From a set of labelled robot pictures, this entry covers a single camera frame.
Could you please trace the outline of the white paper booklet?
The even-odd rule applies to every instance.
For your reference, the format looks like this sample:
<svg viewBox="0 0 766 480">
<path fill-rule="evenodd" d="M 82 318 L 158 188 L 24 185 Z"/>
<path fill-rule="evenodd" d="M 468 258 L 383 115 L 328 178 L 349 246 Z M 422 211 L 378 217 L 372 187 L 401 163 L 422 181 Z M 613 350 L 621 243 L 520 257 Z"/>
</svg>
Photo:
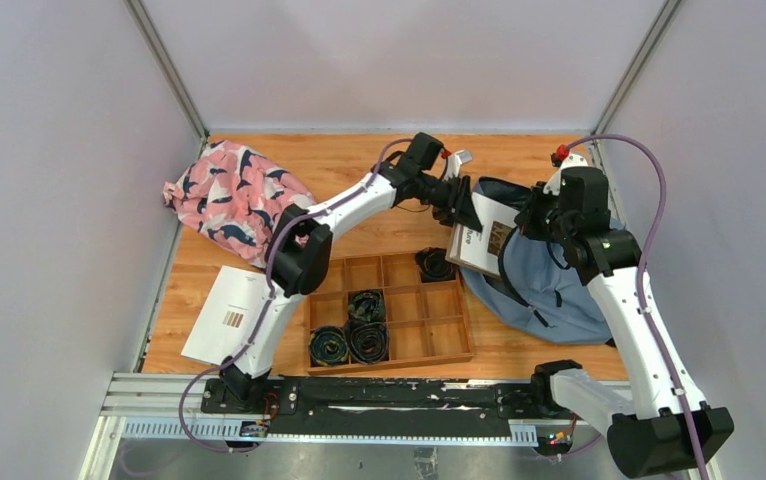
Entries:
<svg viewBox="0 0 766 480">
<path fill-rule="evenodd" d="M 181 355 L 212 365 L 235 355 L 242 345 L 242 327 L 256 320 L 265 292 L 263 273 L 222 266 Z"/>
</svg>

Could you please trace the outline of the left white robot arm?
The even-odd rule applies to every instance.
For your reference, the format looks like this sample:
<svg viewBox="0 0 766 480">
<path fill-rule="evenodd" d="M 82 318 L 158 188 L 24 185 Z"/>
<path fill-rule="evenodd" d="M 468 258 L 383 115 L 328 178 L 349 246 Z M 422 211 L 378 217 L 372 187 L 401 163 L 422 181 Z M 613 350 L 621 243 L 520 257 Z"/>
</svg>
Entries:
<svg viewBox="0 0 766 480">
<path fill-rule="evenodd" d="M 472 155 L 449 151 L 437 138 L 419 132 L 403 152 L 381 151 L 355 185 L 311 207 L 288 207 L 279 218 L 266 253 L 265 285 L 251 318 L 241 327 L 233 356 L 218 366 L 227 400 L 242 413 L 265 400 L 275 350 L 286 325 L 306 296 L 325 280 L 333 243 L 372 216 L 416 199 L 433 207 L 437 220 L 479 230 L 471 182 L 460 170 Z"/>
</svg>

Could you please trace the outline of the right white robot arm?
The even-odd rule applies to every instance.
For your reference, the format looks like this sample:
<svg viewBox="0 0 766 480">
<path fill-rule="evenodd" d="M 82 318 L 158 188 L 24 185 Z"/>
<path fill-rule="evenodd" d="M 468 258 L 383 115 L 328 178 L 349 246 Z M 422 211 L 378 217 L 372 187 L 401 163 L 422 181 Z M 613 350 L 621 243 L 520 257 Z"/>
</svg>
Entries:
<svg viewBox="0 0 766 480">
<path fill-rule="evenodd" d="M 607 440 L 628 478 L 695 469 L 734 432 L 724 407 L 712 407 L 668 338 L 634 235 L 611 225 L 609 184 L 597 168 L 558 170 L 517 218 L 532 240 L 558 243 L 604 315 L 629 376 L 626 399 L 571 360 L 537 366 L 530 403 L 543 417 L 568 410 Z"/>
</svg>

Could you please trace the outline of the white furniture book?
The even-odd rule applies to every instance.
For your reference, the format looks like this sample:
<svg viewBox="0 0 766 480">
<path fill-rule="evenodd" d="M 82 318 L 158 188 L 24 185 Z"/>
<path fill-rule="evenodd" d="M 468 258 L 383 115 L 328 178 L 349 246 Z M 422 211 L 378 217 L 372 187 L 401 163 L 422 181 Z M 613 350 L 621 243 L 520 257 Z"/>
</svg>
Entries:
<svg viewBox="0 0 766 480">
<path fill-rule="evenodd" d="M 515 228 L 518 211 L 480 193 L 471 195 L 480 231 L 456 224 L 446 260 L 459 267 L 499 278 L 499 259 L 507 237 Z"/>
</svg>

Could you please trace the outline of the blue grey backpack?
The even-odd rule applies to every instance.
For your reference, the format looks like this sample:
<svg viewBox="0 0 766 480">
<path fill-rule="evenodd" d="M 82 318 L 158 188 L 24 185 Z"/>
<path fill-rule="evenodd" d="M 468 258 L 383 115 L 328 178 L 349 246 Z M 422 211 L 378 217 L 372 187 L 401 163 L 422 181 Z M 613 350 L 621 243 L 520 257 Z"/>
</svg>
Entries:
<svg viewBox="0 0 766 480">
<path fill-rule="evenodd" d="M 528 187 L 482 177 L 474 193 L 521 210 Z M 567 266 L 562 247 L 534 241 L 515 226 L 499 259 L 500 277 L 460 268 L 470 291 L 502 323 L 556 344 L 610 344 L 613 334 L 577 273 Z"/>
</svg>

